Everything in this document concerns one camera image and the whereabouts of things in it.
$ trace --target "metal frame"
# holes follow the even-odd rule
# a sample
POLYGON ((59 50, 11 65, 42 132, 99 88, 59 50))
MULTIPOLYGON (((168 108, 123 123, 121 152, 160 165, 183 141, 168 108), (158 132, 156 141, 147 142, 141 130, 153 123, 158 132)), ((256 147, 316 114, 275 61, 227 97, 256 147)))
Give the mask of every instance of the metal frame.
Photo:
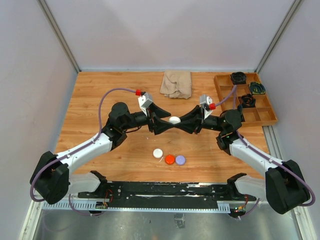
POLYGON ((254 72, 256 73, 260 73, 260 71, 262 70, 262 68, 264 67, 264 65, 266 64, 268 58, 270 57, 271 53, 273 52, 273 50, 275 49, 279 39, 281 38, 281 36, 284 34, 285 30, 287 29, 287 26, 289 25, 289 23, 291 22, 291 20, 293 19, 295 13, 297 12, 297 10, 299 9, 299 7, 301 6, 301 3, 304 0, 294 0, 291 7, 289 8, 288 12, 286 13, 282 23, 280 24, 280 27, 278 28, 278 30, 276 31, 269 47, 267 48, 267 50, 265 51, 261 61, 259 62, 256 70, 254 72))
POLYGON ((52 12, 51 12, 46 0, 37 0, 37 2, 39 3, 46 19, 48 20, 48 23, 50 24, 56 38, 60 42, 62 49, 64 50, 66 56, 68 57, 70 63, 72 64, 74 70, 78 74, 79 72, 81 72, 79 65, 78 65, 74 55, 72 54, 62 32, 60 31, 60 28, 59 28, 59 26, 53 16, 52 12))
MULTIPOLYGON (((277 140, 279 137, 277 137, 273 126, 264 126, 263 132, 270 155, 279 159, 283 159, 284 154, 277 140)), ((303 240, 317 240, 317 235, 312 224, 308 208, 298 206, 291 210, 291 214, 296 223, 297 229, 300 231, 301 238, 303 240)))
MULTIPOLYGON (((303 1, 304 0, 294 0, 293 1, 292 5, 290 6, 290 9, 288 10, 281 25, 279 26, 277 32, 275 33, 270 45, 268 46, 267 50, 265 51, 261 61, 257 65, 257 68, 255 70, 256 73, 260 73, 260 71, 264 67, 265 63, 269 59, 269 57, 272 54, 273 50, 275 49, 277 43, 279 42, 281 36, 283 35, 285 30, 287 29, 289 23, 293 19, 295 13, 298 11, 298 9, 301 6, 303 1)), ((53 14, 52 14, 50 8, 49 8, 46 0, 37 0, 37 2, 39 3, 45 17, 47 18, 49 24, 51 25, 53 32, 55 33, 57 39, 59 40, 62 49, 64 50, 65 54, 67 55, 70 63, 74 67, 75 71, 77 73, 81 72, 81 69, 80 69, 74 55, 72 54, 61 30, 59 29, 59 26, 58 26, 53 14)), ((279 142, 277 140, 277 135, 276 135, 274 128, 272 126, 264 126, 263 131, 264 131, 264 135, 265 135, 265 139, 266 139, 266 143, 267 143, 270 155, 272 155, 276 158, 279 158, 279 159, 283 159, 284 154, 282 153, 281 148, 279 146, 279 142)), ((87 202, 87 200, 78 200, 78 202, 85 204, 87 202)), ((67 204, 64 204, 63 208, 69 209, 69 207, 67 207, 67 204)), ((24 221, 24 224, 23 224, 23 227, 21 229, 19 240, 33 239, 33 236, 34 236, 42 209, 43 209, 42 203, 33 202, 33 201, 31 202, 29 209, 28 209, 28 212, 27 212, 27 215, 26 215, 26 218, 25 218, 25 221, 24 221)), ((291 213, 292 213, 293 220, 296 222, 297 228, 300 231, 301 238, 306 239, 306 240, 316 240, 317 235, 316 235, 315 229, 313 227, 313 224, 311 222, 311 218, 310 218, 308 209, 306 207, 299 206, 299 207, 295 208, 294 210, 292 210, 291 213)))
MULTIPOLYGON (((97 202, 101 202, 103 199, 81 199, 75 197, 72 200, 72 205, 76 210, 90 210, 97 211, 96 204, 97 202)), ((229 214, 230 207, 229 203, 218 202, 218 208, 211 209, 185 209, 185 208, 132 208, 132 207, 108 207, 107 209, 99 209, 101 212, 110 212, 110 211, 123 211, 123 212, 161 212, 161 213, 213 213, 213 214, 229 214)), ((48 203, 44 203, 42 205, 43 210, 71 210, 69 206, 69 200, 64 198, 60 200, 58 203, 49 205, 48 203)))

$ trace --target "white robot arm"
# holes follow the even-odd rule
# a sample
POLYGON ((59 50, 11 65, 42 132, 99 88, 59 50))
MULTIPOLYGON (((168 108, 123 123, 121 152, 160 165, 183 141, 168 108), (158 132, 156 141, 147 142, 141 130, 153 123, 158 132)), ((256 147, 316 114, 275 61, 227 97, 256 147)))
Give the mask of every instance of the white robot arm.
POLYGON ((180 122, 174 124, 161 119, 171 114, 157 107, 148 93, 140 96, 138 102, 141 111, 135 113, 130 113, 125 103, 116 103, 101 131, 80 145, 56 155, 51 152, 44 153, 30 180, 32 190, 35 188, 49 204, 57 203, 67 194, 106 194, 102 184, 106 181, 105 177, 98 172, 73 172, 95 157, 118 147, 127 138, 128 129, 148 125, 150 132, 155 135, 171 128, 178 128, 189 134, 198 134, 202 129, 219 131, 216 138, 219 148, 246 162, 265 177, 263 180, 239 173, 229 178, 228 194, 234 199, 245 194, 267 199, 271 207, 280 214, 310 199, 310 193, 305 186, 279 168, 279 165, 285 165, 303 179, 297 163, 274 158, 252 146, 237 133, 242 126, 238 110, 227 110, 220 116, 210 115, 215 105, 210 97, 203 95, 200 97, 200 105, 180 117, 180 122))

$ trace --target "folded cloth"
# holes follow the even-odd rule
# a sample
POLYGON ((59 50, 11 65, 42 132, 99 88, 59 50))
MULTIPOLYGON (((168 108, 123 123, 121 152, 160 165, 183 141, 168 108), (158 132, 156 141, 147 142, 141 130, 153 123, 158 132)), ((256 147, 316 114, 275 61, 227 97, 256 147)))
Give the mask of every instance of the folded cloth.
POLYGON ((160 93, 173 99, 188 99, 191 97, 192 83, 189 71, 165 71, 160 93))

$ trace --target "wood grain surface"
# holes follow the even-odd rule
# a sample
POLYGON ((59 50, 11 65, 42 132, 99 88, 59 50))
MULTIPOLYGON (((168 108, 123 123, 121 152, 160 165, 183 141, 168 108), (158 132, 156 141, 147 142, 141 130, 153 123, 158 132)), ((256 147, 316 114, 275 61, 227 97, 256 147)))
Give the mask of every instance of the wood grain surface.
MULTIPOLYGON (((149 92, 154 103, 182 116, 199 104, 199 96, 208 94, 218 103, 214 77, 221 72, 193 72, 192 97, 169 99, 160 94, 163 72, 80 72, 69 103, 56 152, 70 149, 98 132, 98 105, 105 92, 123 87, 149 92)), ((102 124, 106 123, 113 104, 127 103, 131 113, 140 111, 135 94, 126 91, 110 93, 102 106, 102 124)), ((220 115, 221 108, 213 112, 220 115)), ((262 127, 240 129, 252 144, 268 151, 262 127)), ((200 134, 188 134, 179 129, 170 129, 154 136, 144 126, 139 131, 128 133, 128 138, 118 148, 91 160, 75 173, 83 174, 96 170, 111 181, 168 181, 168 182, 226 182, 238 173, 247 173, 262 178, 243 161, 221 151, 216 143, 218 132, 203 129, 200 134), (153 157, 153 150, 160 148, 164 155, 183 155, 186 164, 167 165, 153 157)))

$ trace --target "purple bottle cap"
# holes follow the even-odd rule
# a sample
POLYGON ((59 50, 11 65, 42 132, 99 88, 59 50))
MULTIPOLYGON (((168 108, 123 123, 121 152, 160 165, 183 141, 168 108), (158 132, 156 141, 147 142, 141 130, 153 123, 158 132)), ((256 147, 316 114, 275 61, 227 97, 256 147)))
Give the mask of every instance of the purple bottle cap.
POLYGON ((186 163, 186 158, 182 155, 178 155, 175 157, 175 163, 178 165, 184 165, 186 163))

